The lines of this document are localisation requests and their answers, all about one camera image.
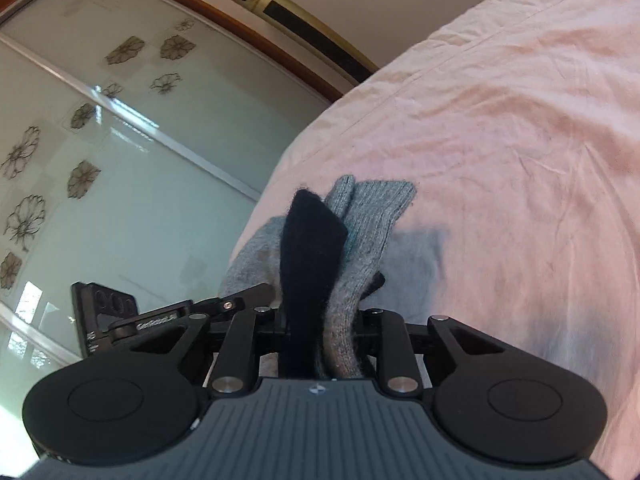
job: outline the mattress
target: mattress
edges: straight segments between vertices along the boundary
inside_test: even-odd
[[[409,180],[362,304],[446,314],[592,381],[592,460],[640,471],[640,0],[485,0],[313,122],[238,242],[300,187]]]

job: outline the floral decal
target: floral decal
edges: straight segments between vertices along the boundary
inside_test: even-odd
[[[17,174],[22,173],[39,142],[40,129],[36,126],[27,128],[22,134],[22,140],[12,148],[4,162],[0,164],[2,174],[11,180]]]
[[[195,24],[196,20],[194,20],[193,18],[185,18],[175,26],[175,30],[189,30]]]
[[[182,81],[182,78],[178,74],[164,74],[160,76],[158,79],[154,79],[153,84],[149,87],[152,89],[157,89],[159,94],[168,94],[171,90],[173,90],[177,85],[175,84],[177,81]]]
[[[176,34],[168,40],[164,40],[162,47],[160,47],[160,57],[175,61],[186,56],[195,47],[195,43],[191,43],[191,41]]]
[[[105,56],[107,64],[115,65],[118,63],[124,63],[132,57],[136,57],[144,46],[144,41],[140,40],[140,38],[136,36],[131,36],[127,41]]]
[[[118,95],[123,90],[124,88],[118,83],[111,83],[109,86],[107,86],[107,88],[103,88],[102,92],[100,93],[105,97],[108,97],[109,99],[113,99],[114,97],[116,97],[116,95]]]
[[[9,252],[0,264],[0,288],[9,290],[14,286],[16,276],[20,272],[22,260],[15,254]]]
[[[90,162],[83,160],[78,164],[66,183],[66,192],[69,198],[82,198],[89,191],[89,188],[94,183],[94,180],[100,173],[100,170],[96,168]]]
[[[95,106],[89,103],[83,104],[78,108],[78,110],[75,111],[74,116],[71,117],[71,127],[74,130],[84,128],[84,126],[93,118],[94,115]]]
[[[33,242],[36,233],[44,222],[45,201],[40,195],[29,195],[15,207],[14,212],[6,219],[4,233],[11,233],[11,240],[22,244],[24,251],[29,252],[28,245]]]

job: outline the logo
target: logo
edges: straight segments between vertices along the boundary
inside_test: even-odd
[[[173,321],[174,319],[178,319],[178,314],[176,312],[169,314],[168,316],[158,317],[156,319],[152,319],[144,323],[139,323],[136,325],[136,329],[144,330],[145,328],[151,328],[152,326],[162,325],[163,323]]]

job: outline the bed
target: bed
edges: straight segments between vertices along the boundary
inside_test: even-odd
[[[592,459],[640,471],[640,0],[486,0],[289,146],[236,253],[300,187],[409,180],[363,308],[447,314],[604,394]]]

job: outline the black and white crosshair logo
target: black and white crosshair logo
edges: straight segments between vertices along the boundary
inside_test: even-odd
[[[325,393],[326,388],[322,386],[322,384],[316,383],[311,388],[309,388],[309,391],[313,395],[322,395]]]

